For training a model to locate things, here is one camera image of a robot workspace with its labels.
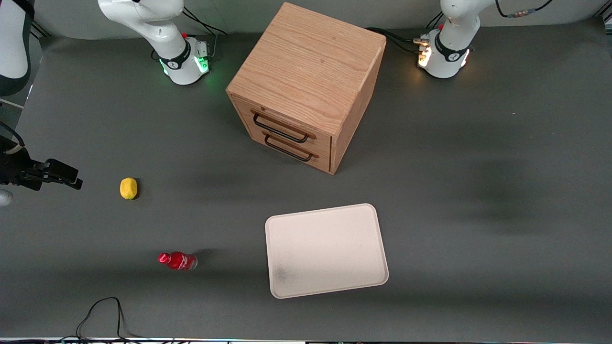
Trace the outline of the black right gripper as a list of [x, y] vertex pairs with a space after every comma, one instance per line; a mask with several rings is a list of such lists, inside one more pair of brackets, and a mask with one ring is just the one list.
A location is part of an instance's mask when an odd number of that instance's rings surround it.
[[0, 153], [0, 183], [2, 185], [23, 186], [31, 190], [40, 190], [43, 183], [58, 183], [75, 190], [80, 190], [83, 181], [78, 179], [78, 170], [56, 159], [47, 160], [47, 174], [52, 176], [48, 180], [43, 179], [43, 172], [36, 166], [39, 161], [31, 159], [26, 148], [21, 148], [13, 154], [7, 151], [13, 150], [18, 143], [1, 138]]

